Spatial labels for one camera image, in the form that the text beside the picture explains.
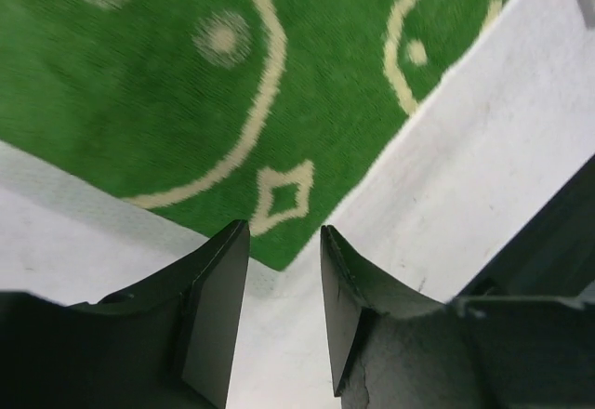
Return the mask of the green and yellow patterned towel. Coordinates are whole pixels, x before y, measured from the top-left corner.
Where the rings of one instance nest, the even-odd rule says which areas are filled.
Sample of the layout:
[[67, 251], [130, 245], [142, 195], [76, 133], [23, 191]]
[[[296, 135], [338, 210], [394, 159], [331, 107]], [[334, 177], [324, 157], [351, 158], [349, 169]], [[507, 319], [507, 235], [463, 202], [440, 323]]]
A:
[[229, 408], [337, 408], [320, 229], [437, 300], [594, 153], [579, 0], [1, 0], [1, 290], [63, 309], [245, 223]]

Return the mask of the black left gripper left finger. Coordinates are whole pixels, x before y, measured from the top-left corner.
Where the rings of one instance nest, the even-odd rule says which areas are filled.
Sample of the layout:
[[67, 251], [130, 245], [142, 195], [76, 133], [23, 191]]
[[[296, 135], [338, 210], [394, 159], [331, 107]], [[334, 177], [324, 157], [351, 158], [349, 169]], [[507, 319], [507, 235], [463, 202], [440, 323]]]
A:
[[5, 408], [222, 408], [250, 248], [235, 220], [95, 304], [1, 295]]

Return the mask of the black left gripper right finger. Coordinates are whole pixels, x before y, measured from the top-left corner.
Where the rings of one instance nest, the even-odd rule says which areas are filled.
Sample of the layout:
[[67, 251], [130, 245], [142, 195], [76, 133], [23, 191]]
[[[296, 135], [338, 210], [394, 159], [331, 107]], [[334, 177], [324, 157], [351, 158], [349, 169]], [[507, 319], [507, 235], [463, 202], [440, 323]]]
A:
[[334, 394], [345, 408], [590, 408], [594, 164], [447, 303], [321, 229]]

